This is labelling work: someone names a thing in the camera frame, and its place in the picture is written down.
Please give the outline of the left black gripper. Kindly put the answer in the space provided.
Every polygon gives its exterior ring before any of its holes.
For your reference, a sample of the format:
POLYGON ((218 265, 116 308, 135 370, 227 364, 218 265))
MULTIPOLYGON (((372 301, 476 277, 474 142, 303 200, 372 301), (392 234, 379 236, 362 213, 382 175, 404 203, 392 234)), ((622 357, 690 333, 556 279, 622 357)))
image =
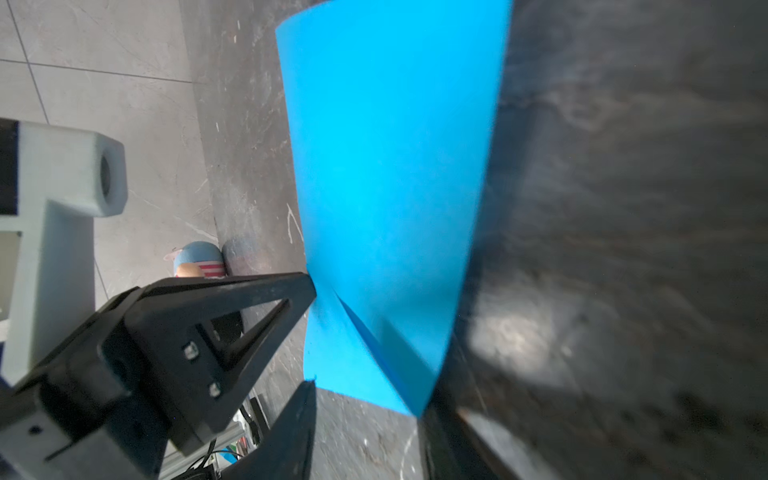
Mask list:
POLYGON ((225 430, 316 297, 303 272, 170 278, 110 299, 1 396, 1 457, 25 479, 156 479, 225 430), (213 323, 272 309, 231 344, 213 323))

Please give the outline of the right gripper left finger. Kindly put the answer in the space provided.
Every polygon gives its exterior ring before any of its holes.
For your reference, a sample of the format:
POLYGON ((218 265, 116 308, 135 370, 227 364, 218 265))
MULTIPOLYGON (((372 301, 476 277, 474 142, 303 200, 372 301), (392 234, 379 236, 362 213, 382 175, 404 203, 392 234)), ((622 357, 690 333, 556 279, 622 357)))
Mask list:
POLYGON ((309 479, 317 416, 314 381, 295 390, 265 440, 228 467, 222 479, 309 479))

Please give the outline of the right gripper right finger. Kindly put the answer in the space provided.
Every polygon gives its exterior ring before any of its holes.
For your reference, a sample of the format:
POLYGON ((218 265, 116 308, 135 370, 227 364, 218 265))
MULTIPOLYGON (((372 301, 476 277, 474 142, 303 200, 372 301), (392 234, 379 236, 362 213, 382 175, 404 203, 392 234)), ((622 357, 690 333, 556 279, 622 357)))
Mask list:
POLYGON ((426 479, 538 479, 524 445, 485 415, 432 400, 419 419, 426 479))

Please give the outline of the blue square paper sheet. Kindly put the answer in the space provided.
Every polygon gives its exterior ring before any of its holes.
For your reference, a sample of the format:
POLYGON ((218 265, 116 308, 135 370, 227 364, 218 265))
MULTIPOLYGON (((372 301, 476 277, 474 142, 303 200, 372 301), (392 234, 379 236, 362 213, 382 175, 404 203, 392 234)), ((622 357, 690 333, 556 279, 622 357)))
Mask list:
POLYGON ((418 417, 470 257, 508 1, 328 1, 276 31, 307 269, 304 374, 418 417))

